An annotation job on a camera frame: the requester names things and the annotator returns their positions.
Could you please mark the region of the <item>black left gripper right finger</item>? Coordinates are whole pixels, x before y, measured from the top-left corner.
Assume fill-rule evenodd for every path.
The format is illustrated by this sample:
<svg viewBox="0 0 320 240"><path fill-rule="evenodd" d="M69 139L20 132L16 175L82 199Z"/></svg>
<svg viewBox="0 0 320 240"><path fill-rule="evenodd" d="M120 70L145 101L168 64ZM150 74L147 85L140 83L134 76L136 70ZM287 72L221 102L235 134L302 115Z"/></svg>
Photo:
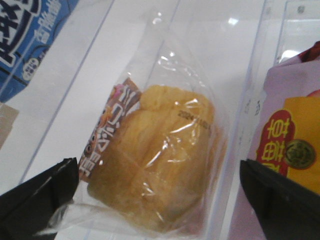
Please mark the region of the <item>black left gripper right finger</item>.
<svg viewBox="0 0 320 240"><path fill-rule="evenodd" d="M320 196L258 161L241 160L240 183L268 240L318 240Z"/></svg>

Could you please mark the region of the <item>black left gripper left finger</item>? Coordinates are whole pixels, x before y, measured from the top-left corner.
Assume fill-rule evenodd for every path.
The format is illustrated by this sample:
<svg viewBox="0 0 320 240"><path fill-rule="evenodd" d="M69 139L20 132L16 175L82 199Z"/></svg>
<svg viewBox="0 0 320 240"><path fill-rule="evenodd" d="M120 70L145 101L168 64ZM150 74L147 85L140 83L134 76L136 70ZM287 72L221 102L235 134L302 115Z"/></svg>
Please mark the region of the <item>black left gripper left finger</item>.
<svg viewBox="0 0 320 240"><path fill-rule="evenodd" d="M72 200L79 184L76 158L65 158L0 197L2 240L53 240L39 235L55 211Z"/></svg>

